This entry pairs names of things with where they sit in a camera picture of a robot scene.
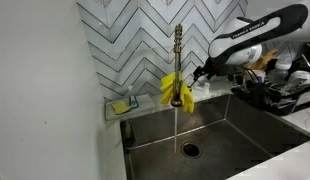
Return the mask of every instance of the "running water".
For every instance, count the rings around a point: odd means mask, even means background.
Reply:
[[[175,135],[174,135],[174,152],[176,153],[176,145],[177,145],[177,117],[178,117],[178,108],[175,108]]]

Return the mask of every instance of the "drain strainer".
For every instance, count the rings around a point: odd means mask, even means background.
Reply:
[[[181,146],[181,151],[184,156],[192,159],[199,158],[202,155],[201,149],[193,143],[184,143]]]

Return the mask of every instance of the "white countertop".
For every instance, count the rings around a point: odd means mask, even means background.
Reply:
[[[192,92],[195,101],[209,99],[230,93],[230,86],[227,82],[215,82],[211,84],[210,94],[204,95]],[[170,105],[161,105],[159,103],[161,96],[152,97],[156,107],[155,109],[126,118],[133,118],[149,113],[162,111],[172,108]],[[285,120],[297,125],[298,127],[310,132],[310,108],[299,111],[289,116],[283,117]],[[123,146],[120,134],[120,120],[106,121],[107,130],[105,136],[104,153],[105,178],[107,180],[126,180],[126,171],[124,163]],[[310,141],[296,148],[293,148],[279,156],[265,161],[255,167],[252,167],[242,173],[239,173],[230,179],[254,179],[254,180],[310,180]]]

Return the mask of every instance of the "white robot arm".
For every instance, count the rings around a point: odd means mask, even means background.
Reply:
[[[310,28],[305,28],[310,27],[310,11],[306,5],[289,5],[256,21],[234,19],[225,33],[212,41],[208,50],[209,58],[204,67],[194,71],[194,81],[205,74],[208,74],[208,78],[217,74],[214,70],[216,66],[245,66],[254,63],[261,56],[261,43],[283,37],[290,39],[290,36],[298,34],[310,35]]]

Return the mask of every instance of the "faucet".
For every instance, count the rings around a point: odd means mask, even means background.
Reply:
[[[179,71],[181,69],[181,40],[182,40],[183,27],[181,24],[175,26],[175,39],[174,39],[174,53],[175,53],[175,79],[173,82],[173,98],[171,105],[174,107],[182,106],[180,98],[180,90],[182,81],[179,79]]]

